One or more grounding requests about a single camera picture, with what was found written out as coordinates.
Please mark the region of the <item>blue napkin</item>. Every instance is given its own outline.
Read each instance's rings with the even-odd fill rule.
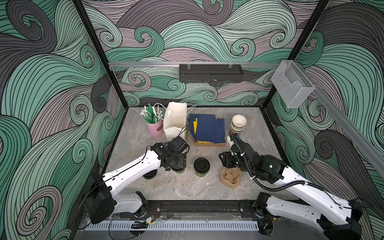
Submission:
[[[209,117],[197,118],[195,138],[199,141],[222,143],[225,142],[225,121]]]
[[[200,119],[205,119],[205,118],[216,119],[216,115],[190,114],[189,115],[189,131],[191,132],[193,137],[195,137],[195,129],[193,126],[193,122],[196,121],[196,118],[197,118],[197,125],[199,126]]]

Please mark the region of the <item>black cable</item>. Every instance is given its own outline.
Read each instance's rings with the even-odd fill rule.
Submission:
[[[91,222],[89,222],[85,227],[82,227],[82,228],[79,228],[79,227],[77,227],[77,230],[84,230],[86,227],[88,227],[89,225],[91,224]]]
[[[333,201],[336,205],[342,207],[339,203],[337,203],[337,202],[333,199],[333,197],[331,197],[331,195],[330,195],[327,191],[324,191],[324,192],[330,197],[330,199],[332,199],[332,201]],[[367,209],[367,208],[371,208],[371,206],[364,206],[364,207],[344,207],[344,206],[343,206],[342,208],[345,208],[345,209]]]
[[[140,222],[140,221],[135,221],[134,224],[131,225],[131,228],[132,229],[143,229],[143,228],[148,228],[149,224],[144,221],[144,222]]]
[[[297,184],[308,185],[308,186],[314,187],[314,188],[316,188],[316,189],[319,189],[319,190],[325,192],[325,193],[332,199],[332,201],[333,201],[336,205],[338,205],[338,206],[341,207],[341,205],[340,205],[339,203],[337,203],[337,202],[333,199],[333,197],[331,197],[331,196],[329,195],[329,193],[325,190],[325,188],[323,188],[322,186],[316,185],[316,184],[314,184],[314,183],[311,183],[311,182],[306,182],[306,181],[303,181],[303,180],[297,180],[297,181],[289,182],[289,183],[287,183],[287,184],[285,184],[285,185],[283,185],[283,186],[277,187],[277,188],[270,188],[270,187],[266,187],[266,186],[264,186],[264,185],[263,185],[262,183],[260,183],[260,182],[256,179],[256,177],[252,174],[252,172],[251,172],[251,170],[250,170],[250,167],[249,167],[248,160],[247,160],[247,158],[245,157],[245,153],[244,153],[243,150],[240,148],[240,146],[239,146],[239,144],[238,144],[238,142],[237,142],[237,140],[236,140],[235,135],[234,135],[233,133],[229,132],[229,136],[230,136],[231,140],[235,143],[235,145],[237,146],[237,148],[239,149],[240,155],[243,157],[243,160],[244,160],[244,162],[245,162],[245,166],[246,166],[246,168],[247,168],[247,171],[248,171],[249,175],[252,177],[252,179],[254,180],[254,182],[256,182],[256,184],[259,185],[259,187],[261,187],[262,189],[267,190],[267,191],[270,191],[270,192],[279,192],[279,191],[282,191],[282,190],[284,190],[284,189],[287,189],[287,188],[292,187],[292,186],[297,185]],[[364,208],[370,208],[370,207],[358,207],[358,208],[355,208],[355,207],[344,207],[344,206],[343,206],[343,208],[345,208],[345,209],[364,209]]]
[[[110,177],[109,179],[107,179],[107,180],[105,180],[105,181],[103,180],[101,183],[99,183],[99,184],[96,185],[94,188],[92,188],[92,189],[89,191],[89,193],[88,193],[88,194],[83,198],[83,200],[81,201],[81,203],[80,203],[80,205],[79,205],[79,207],[78,207],[78,209],[77,209],[77,212],[80,211],[80,207],[83,205],[85,199],[88,197],[88,195],[89,195],[93,190],[95,190],[95,189],[96,189],[97,187],[99,187],[101,184],[103,184],[103,183],[105,183],[105,182],[107,182],[107,181],[109,181],[109,180],[115,178],[115,177],[118,176],[119,174],[121,174],[121,173],[127,171],[128,169],[130,169],[130,168],[136,166],[136,165],[139,164],[141,161],[143,161],[143,159],[144,159],[145,156],[147,155],[147,149],[148,149],[148,147],[150,147],[150,146],[147,146],[147,147],[146,147],[146,149],[145,149],[145,150],[146,150],[146,151],[145,151],[145,154],[144,154],[143,158],[142,158],[139,162],[137,162],[136,164],[134,164],[134,165],[132,165],[132,166],[130,166],[130,167],[124,169],[123,171],[121,171],[121,172],[119,172],[119,173],[117,173],[117,174],[114,175],[113,177]],[[77,227],[77,230],[83,230],[83,229],[85,229],[86,227],[88,227],[88,225],[86,225],[84,228],[79,228],[79,227]]]
[[[187,154],[188,152],[189,152],[189,145],[188,145],[188,150],[185,153],[183,153],[183,154]]]
[[[267,224],[267,223],[270,223],[270,222],[272,222],[273,221],[273,219],[271,219],[271,220],[269,220],[269,221],[267,221],[267,222],[265,222],[265,223],[262,223],[262,224],[260,224],[260,225],[258,225],[259,227],[261,227],[261,226],[263,226],[263,225],[265,225],[265,224]]]
[[[180,136],[180,134],[182,134],[189,126],[189,123],[187,123],[186,125],[184,125],[184,127],[180,130],[178,136]]]
[[[135,237],[140,237],[140,234],[139,234],[138,236],[133,236],[133,237],[126,238],[126,239],[116,239],[116,238],[113,238],[113,237],[111,236],[111,224],[112,224],[112,221],[113,221],[113,220],[114,220],[114,219],[112,219],[111,222],[110,222],[109,225],[108,225],[108,234],[109,234],[109,237],[110,237],[112,240],[130,240],[130,239],[133,239],[133,238],[135,238]]]

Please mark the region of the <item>white paper bag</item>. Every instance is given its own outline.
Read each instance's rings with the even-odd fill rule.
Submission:
[[[166,108],[166,112],[164,114],[164,119],[163,119],[164,120],[163,128],[164,128],[164,133],[166,134],[167,141],[171,141],[172,139],[174,139],[179,135],[180,131],[186,125],[187,114],[190,113],[190,111],[195,106],[196,105],[187,109],[187,103],[170,102],[168,104],[168,107]],[[180,136],[184,140],[185,140],[185,134],[187,131],[188,129],[180,134]]]

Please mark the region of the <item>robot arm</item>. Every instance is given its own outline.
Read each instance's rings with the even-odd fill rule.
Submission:
[[[83,203],[92,224],[99,223],[112,213],[131,212],[136,216],[145,213],[147,200],[141,194],[120,194],[121,190],[141,176],[149,172],[157,172],[164,167],[166,171],[171,168],[185,168],[186,153],[189,145],[177,136],[171,142],[156,143],[144,155],[136,160],[101,176],[98,173],[91,174],[83,186]]]
[[[260,156],[252,147],[231,134],[234,145],[231,152],[219,155],[223,166],[239,167],[249,172],[261,188],[277,192],[286,189],[299,197],[305,204],[278,199],[267,193],[260,193],[255,205],[267,210],[267,214],[286,217],[310,225],[329,239],[360,239],[362,216],[361,204],[355,200],[347,201],[324,190],[295,172],[278,158]],[[257,179],[266,180],[275,188],[263,186]]]
[[[359,239],[362,216],[359,202],[334,196],[316,184],[300,176],[286,163],[271,155],[260,156],[252,147],[237,137],[231,152],[219,155],[223,166],[239,167],[249,172],[260,187],[270,192],[287,189],[306,204],[278,199],[268,193],[260,193],[254,206],[260,216],[282,216],[310,225],[329,239]],[[146,154],[127,165],[100,176],[91,174],[83,187],[83,202],[89,213],[91,223],[103,221],[112,213],[130,212],[142,216],[147,200],[140,192],[120,194],[122,189],[141,176],[164,167],[185,168],[185,155],[182,153],[188,144],[177,137],[169,143],[156,143]],[[257,179],[266,180],[277,186],[271,189]]]

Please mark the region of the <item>pink cup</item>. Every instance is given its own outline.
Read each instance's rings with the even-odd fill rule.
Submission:
[[[160,137],[164,133],[163,120],[161,119],[157,123],[147,123],[147,127],[151,137]]]

